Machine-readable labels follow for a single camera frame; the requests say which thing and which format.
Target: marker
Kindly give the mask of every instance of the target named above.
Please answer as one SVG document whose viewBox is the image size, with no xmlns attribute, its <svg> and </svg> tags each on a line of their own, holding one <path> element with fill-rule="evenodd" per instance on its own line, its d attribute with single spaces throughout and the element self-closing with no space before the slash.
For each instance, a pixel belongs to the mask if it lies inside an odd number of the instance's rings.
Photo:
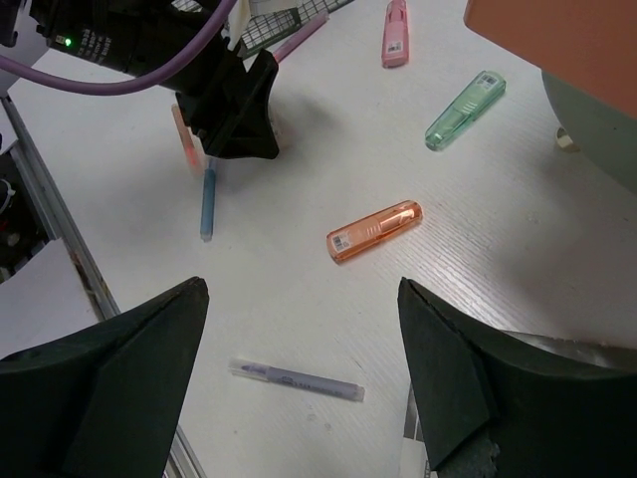
<svg viewBox="0 0 637 478">
<path fill-rule="evenodd" d="M 352 401 L 363 401 L 365 389 L 355 383 L 332 380 L 321 376 L 299 373 L 253 361 L 231 358 L 228 369 L 233 375 L 245 376 L 261 381 L 272 381 L 281 385 L 293 386 L 315 391 L 325 395 L 337 396 Z"/>
<path fill-rule="evenodd" d="M 211 157 L 203 175 L 203 201 L 201 203 L 201 227 L 199 230 L 203 242 L 212 240 L 212 229 L 215 221 L 215 186 L 217 182 L 215 165 L 216 158 Z"/>
</svg>

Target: white tabletop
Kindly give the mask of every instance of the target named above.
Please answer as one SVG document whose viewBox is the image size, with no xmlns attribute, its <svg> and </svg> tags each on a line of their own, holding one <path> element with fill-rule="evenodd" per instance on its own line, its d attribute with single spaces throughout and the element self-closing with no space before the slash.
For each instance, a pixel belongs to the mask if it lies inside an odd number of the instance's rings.
<svg viewBox="0 0 637 478">
<path fill-rule="evenodd" d="M 396 476 L 409 375 L 401 276 L 495 326 L 637 346 L 637 198 L 553 148 L 539 70 L 463 25 L 464 0 L 409 5 L 411 62 L 380 67 L 386 0 L 357 0 L 281 66 L 294 131 L 273 161 L 219 166 L 199 239 L 173 95 L 10 92 L 112 293 L 131 308 L 192 275 L 210 312 L 181 424 L 209 476 Z M 37 68 L 123 75 L 56 52 Z M 508 91 L 447 150 L 424 132 L 481 70 Z M 423 224 L 336 266 L 325 234 L 403 199 Z M 364 403 L 231 376 L 230 357 L 353 381 Z"/>
</svg>

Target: sticker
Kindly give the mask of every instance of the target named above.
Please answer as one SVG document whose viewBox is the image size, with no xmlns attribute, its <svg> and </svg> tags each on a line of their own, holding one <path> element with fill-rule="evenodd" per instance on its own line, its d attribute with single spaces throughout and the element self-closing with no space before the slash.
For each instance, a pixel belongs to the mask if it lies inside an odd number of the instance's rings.
<svg viewBox="0 0 637 478">
<path fill-rule="evenodd" d="M 402 52 L 402 42 L 391 42 L 387 45 L 387 53 Z"/>
<path fill-rule="evenodd" d="M 491 88 L 493 88 L 497 83 L 498 83 L 497 78 L 492 77 L 488 73 L 484 73 L 480 76 L 476 85 L 478 85 L 479 87 L 483 87 L 485 90 L 488 91 Z"/>
<path fill-rule="evenodd" d="M 333 236 L 331 238 L 331 243 L 334 245 L 334 249 L 336 249 L 336 252 L 346 251 L 351 247 L 349 233 L 345 231 Z"/>
</svg>

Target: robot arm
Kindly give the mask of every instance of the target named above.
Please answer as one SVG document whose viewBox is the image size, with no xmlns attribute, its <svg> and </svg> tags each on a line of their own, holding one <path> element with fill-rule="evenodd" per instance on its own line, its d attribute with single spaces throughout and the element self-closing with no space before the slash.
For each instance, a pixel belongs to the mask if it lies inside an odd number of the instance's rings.
<svg viewBox="0 0 637 478">
<path fill-rule="evenodd" d="M 182 12 L 170 0 L 34 0 L 29 14 L 50 48 L 141 77 L 181 52 L 219 5 L 217 0 L 198 3 L 200 11 Z M 13 26 L 0 24 L 0 39 L 11 36 L 3 33 L 9 31 L 15 44 Z M 262 51 L 246 71 L 239 50 L 229 51 L 219 31 L 161 85 L 176 93 L 186 124 L 207 154 L 272 159 L 279 148 L 268 101 L 279 66 Z"/>
</svg>

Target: paper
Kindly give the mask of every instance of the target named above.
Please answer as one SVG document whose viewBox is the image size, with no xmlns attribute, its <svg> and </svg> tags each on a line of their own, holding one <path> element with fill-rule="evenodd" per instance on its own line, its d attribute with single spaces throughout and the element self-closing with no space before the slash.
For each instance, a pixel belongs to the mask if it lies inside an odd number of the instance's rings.
<svg viewBox="0 0 637 478">
<path fill-rule="evenodd" d="M 0 358 L 97 323 L 62 240 L 52 241 L 0 284 Z"/>
<path fill-rule="evenodd" d="M 237 43 L 241 40 L 241 35 L 248 27 L 250 18 L 252 17 L 249 0 L 239 0 L 235 3 L 235 6 L 230 10 L 230 15 L 228 15 L 228 32 L 230 36 L 228 49 L 235 49 Z"/>
<path fill-rule="evenodd" d="M 4 154 L 17 140 L 18 136 L 7 117 L 7 112 L 0 105 L 0 154 Z"/>
<path fill-rule="evenodd" d="M 303 0 L 250 0 L 250 11 L 253 16 L 268 15 L 281 10 L 298 8 L 302 4 Z"/>
<path fill-rule="evenodd" d="M 416 408 L 416 398 L 413 387 L 409 387 L 407 399 L 407 414 L 405 416 L 405 431 L 402 439 L 400 454 L 399 478 L 436 478 L 438 474 L 429 468 L 427 449 L 420 429 L 420 417 Z"/>
</svg>

